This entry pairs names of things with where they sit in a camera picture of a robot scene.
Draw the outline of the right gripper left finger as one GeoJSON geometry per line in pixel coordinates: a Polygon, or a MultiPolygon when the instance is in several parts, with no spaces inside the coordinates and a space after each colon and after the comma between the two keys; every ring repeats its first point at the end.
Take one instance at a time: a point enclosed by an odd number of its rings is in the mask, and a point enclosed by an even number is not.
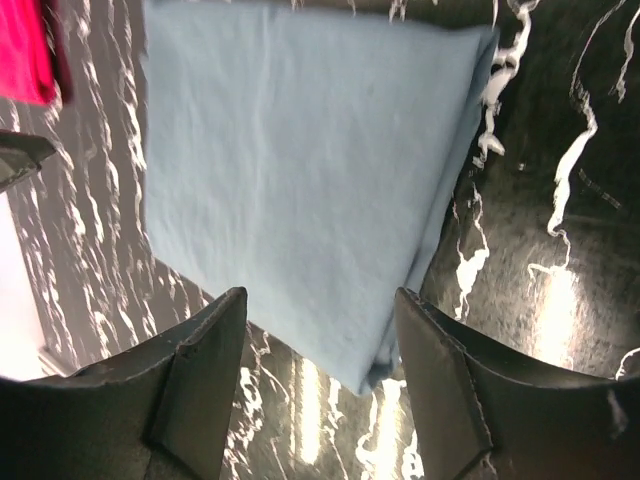
{"type": "Polygon", "coordinates": [[[5,479],[216,479],[247,292],[68,377],[1,382],[5,479]]]}

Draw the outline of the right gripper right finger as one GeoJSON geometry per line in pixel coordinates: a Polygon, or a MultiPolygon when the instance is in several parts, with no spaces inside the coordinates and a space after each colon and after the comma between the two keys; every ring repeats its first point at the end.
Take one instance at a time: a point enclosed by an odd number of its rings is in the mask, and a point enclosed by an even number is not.
{"type": "Polygon", "coordinates": [[[544,363],[405,288],[394,319],[426,478],[638,478],[638,378],[544,363]]]}

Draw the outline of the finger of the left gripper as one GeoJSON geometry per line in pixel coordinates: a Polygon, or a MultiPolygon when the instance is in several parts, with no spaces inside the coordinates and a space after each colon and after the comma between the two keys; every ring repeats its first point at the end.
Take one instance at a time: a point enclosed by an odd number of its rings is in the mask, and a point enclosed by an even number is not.
{"type": "Polygon", "coordinates": [[[4,193],[38,173],[43,167],[43,162],[55,153],[56,148],[45,137],[2,130],[0,192],[4,193]]]}

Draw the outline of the grey blue t shirt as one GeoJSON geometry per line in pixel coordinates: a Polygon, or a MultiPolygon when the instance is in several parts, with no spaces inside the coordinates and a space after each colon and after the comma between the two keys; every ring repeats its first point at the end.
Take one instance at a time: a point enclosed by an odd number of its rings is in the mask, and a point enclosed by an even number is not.
{"type": "Polygon", "coordinates": [[[399,360],[499,34],[269,2],[148,1],[154,256],[357,395],[399,360]]]}

